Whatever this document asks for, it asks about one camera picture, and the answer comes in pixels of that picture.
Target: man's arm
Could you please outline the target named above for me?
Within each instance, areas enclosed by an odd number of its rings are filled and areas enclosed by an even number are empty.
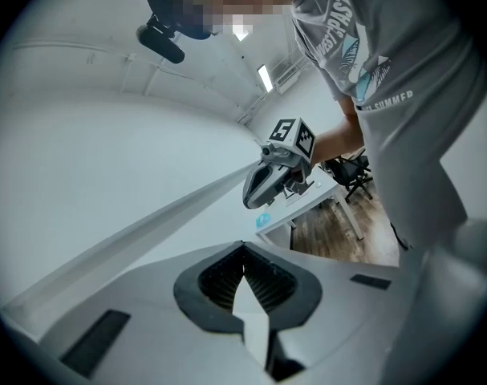
[[[312,165],[353,152],[364,145],[352,98],[346,96],[338,102],[343,110],[343,120],[330,131],[316,136]]]

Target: person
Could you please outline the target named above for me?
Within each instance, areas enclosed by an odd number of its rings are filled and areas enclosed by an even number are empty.
[[[487,217],[487,64],[444,0],[178,1],[170,10],[200,7],[206,30],[290,5],[298,46],[343,111],[314,162],[366,146],[400,266],[417,269],[424,248]]]

